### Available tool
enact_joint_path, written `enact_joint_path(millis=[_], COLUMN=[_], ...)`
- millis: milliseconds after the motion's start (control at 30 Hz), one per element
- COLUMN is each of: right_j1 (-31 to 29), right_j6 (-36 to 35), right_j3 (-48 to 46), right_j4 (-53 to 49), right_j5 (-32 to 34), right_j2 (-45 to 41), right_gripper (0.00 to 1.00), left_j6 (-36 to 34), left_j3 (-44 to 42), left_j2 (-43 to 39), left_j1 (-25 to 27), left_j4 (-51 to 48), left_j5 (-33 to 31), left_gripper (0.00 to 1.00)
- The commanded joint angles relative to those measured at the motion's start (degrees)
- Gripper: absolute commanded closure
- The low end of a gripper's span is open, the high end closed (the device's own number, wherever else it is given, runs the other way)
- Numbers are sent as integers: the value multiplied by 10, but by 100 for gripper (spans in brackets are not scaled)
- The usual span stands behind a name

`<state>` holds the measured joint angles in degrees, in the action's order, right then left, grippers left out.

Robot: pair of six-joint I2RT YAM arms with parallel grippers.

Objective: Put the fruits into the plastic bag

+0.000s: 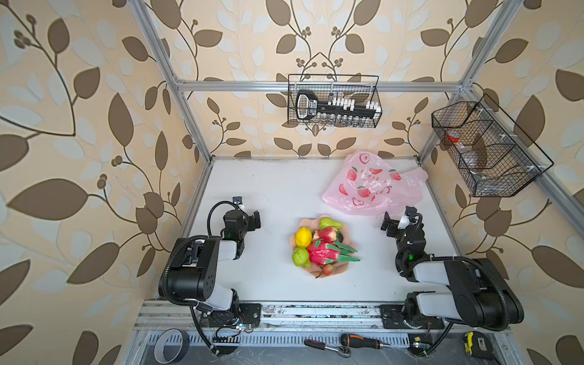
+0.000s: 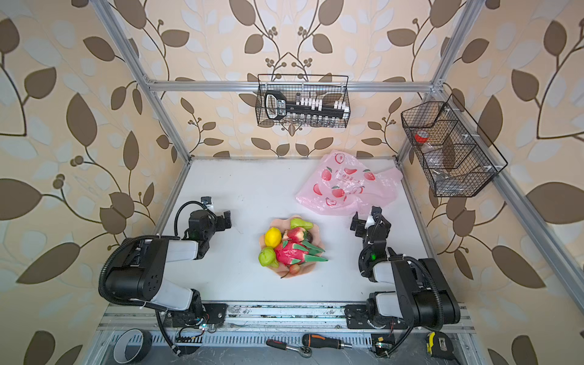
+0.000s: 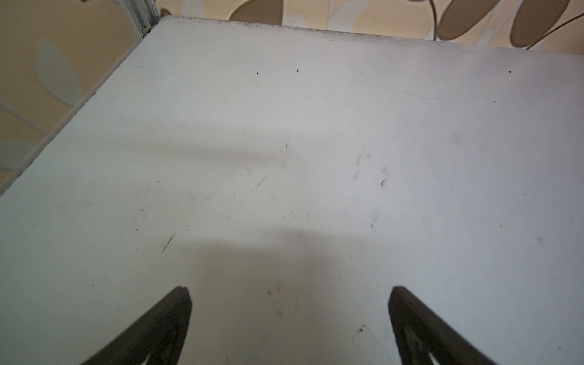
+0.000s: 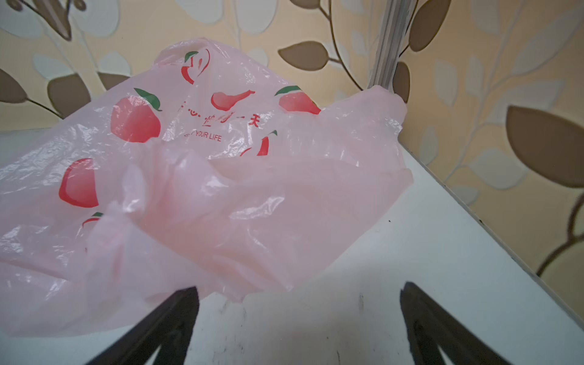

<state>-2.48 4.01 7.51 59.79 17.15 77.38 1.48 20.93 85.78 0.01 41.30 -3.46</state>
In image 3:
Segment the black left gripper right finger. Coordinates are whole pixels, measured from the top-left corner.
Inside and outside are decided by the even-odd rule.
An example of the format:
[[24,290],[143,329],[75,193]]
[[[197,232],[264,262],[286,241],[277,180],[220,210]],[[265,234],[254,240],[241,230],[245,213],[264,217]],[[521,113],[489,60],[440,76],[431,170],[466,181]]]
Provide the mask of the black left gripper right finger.
[[494,363],[406,287],[392,289],[388,310],[403,364]]

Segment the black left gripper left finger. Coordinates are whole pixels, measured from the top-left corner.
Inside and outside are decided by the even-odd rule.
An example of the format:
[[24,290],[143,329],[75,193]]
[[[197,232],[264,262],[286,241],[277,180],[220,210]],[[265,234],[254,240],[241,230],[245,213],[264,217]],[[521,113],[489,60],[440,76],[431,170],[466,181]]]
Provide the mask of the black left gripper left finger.
[[193,303],[186,287],[175,287],[86,364],[176,364]]

